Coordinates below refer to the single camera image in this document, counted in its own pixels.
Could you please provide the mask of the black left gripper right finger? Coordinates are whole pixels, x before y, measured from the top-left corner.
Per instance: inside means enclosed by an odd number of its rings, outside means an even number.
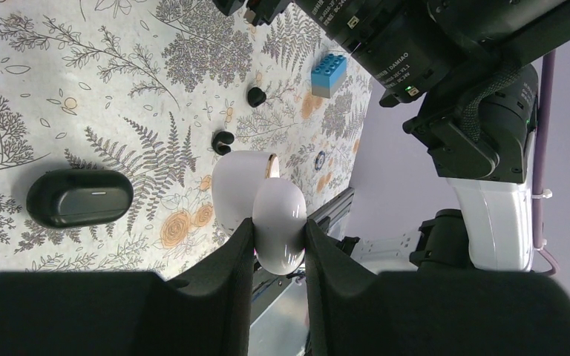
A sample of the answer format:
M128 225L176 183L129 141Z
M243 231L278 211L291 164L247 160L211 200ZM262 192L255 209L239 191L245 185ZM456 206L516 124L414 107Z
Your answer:
M570 297L550 277L374 274L312 220L305 247L314 355L570 355Z

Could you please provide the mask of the white earbud charging case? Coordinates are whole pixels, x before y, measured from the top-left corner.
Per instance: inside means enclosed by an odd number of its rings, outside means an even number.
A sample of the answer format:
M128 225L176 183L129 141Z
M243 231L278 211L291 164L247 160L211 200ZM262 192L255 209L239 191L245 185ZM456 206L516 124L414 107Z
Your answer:
M307 204L301 189L280 174L278 156L265 151L232 151L212 172L214 214L233 234L252 219L258 262L276 275L293 273L305 255Z

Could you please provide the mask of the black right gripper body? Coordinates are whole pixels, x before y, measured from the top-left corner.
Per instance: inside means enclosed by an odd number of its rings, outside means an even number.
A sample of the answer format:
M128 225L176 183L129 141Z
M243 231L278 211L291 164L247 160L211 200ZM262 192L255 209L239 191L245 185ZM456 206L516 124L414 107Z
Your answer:
M293 0L213 0L215 7L225 16L232 16L245 7L245 20L253 26L271 25Z

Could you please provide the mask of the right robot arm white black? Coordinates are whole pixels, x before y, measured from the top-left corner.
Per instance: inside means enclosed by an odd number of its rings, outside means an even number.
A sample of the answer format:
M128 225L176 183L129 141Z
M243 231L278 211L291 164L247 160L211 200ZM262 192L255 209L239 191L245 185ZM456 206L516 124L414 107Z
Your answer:
M546 80L534 60L570 40L570 1L299 1L385 89L384 108L421 99L406 134L459 200L459 229L432 222L421 268L529 271L540 249L534 170Z

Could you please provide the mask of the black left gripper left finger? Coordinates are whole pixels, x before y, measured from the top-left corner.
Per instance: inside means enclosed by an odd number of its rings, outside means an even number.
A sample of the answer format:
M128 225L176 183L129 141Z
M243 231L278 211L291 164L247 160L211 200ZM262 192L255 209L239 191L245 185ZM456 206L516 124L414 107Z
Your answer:
M171 280L0 272L0 355L246 355L253 225Z

